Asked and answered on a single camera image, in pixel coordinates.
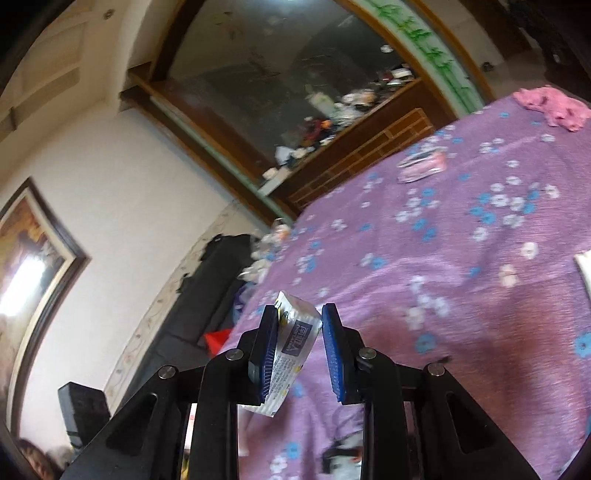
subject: bed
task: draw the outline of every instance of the bed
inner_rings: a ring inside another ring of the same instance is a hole
[[[551,128],[512,98],[386,158],[310,205],[227,348],[278,290],[334,302],[394,361],[446,367],[543,480],[589,433],[591,310],[573,255],[591,249],[591,127]],[[447,147],[444,173],[398,184],[397,163]],[[332,393],[322,336],[274,418],[255,415],[241,478],[311,480],[359,430]]]

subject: framed painting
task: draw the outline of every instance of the framed painting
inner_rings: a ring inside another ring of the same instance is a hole
[[[0,415],[13,434],[39,344],[86,260],[26,179],[0,212]]]

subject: ceiling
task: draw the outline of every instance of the ceiling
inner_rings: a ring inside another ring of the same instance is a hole
[[[0,187],[41,140],[88,107],[119,110],[126,70],[151,60],[176,0],[75,0],[0,96]]]

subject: blue gripper pad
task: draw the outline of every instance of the blue gripper pad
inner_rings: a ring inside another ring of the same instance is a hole
[[[338,401],[345,399],[345,376],[343,370],[343,355],[337,340],[336,329],[343,329],[339,314],[334,303],[327,303],[322,307],[322,337],[326,350],[326,361],[329,364],[330,383]]]
[[[261,323],[248,362],[248,375],[259,387],[261,403],[265,403],[271,387],[278,330],[279,316],[277,309],[273,305],[267,305],[262,313]]]

